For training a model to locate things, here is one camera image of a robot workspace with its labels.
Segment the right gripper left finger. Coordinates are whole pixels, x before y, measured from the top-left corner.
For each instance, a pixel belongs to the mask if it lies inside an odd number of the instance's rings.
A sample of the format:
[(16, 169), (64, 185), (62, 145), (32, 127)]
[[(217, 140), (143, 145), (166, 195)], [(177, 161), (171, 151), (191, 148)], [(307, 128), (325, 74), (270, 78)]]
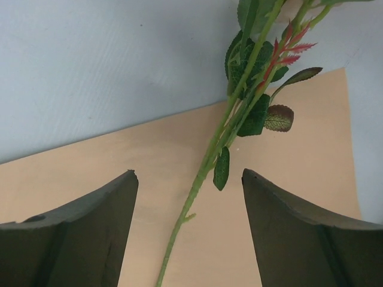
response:
[(1, 224), (1, 286), (117, 286), (138, 186), (128, 170), (63, 206)]

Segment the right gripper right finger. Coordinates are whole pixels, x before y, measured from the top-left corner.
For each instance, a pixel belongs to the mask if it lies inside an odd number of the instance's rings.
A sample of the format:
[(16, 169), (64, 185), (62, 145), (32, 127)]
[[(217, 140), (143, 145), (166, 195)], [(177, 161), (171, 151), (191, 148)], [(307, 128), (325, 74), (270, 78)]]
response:
[(382, 225), (334, 213), (242, 174), (263, 286), (382, 286)]

